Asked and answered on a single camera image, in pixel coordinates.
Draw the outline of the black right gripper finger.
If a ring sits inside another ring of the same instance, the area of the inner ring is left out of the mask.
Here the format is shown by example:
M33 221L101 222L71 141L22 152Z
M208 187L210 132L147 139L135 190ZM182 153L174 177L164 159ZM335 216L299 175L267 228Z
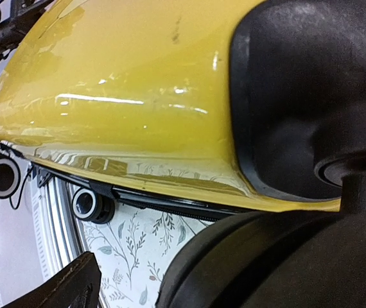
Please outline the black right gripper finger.
M95 255L84 252L38 288L17 300L18 307L97 307L101 271Z

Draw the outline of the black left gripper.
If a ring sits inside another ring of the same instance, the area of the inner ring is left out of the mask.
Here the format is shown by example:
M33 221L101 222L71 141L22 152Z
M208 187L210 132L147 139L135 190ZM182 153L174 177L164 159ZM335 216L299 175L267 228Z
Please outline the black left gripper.
M4 52L18 47L52 2L52 0L11 1L10 16L5 20L1 19L0 10L0 61L7 58Z

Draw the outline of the yellow Pikachu suitcase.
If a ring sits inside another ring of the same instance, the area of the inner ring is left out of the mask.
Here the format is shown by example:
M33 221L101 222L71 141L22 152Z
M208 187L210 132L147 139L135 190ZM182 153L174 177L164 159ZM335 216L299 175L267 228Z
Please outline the yellow Pikachu suitcase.
M366 1L53 1L0 75L0 199L210 221L156 307L366 307Z

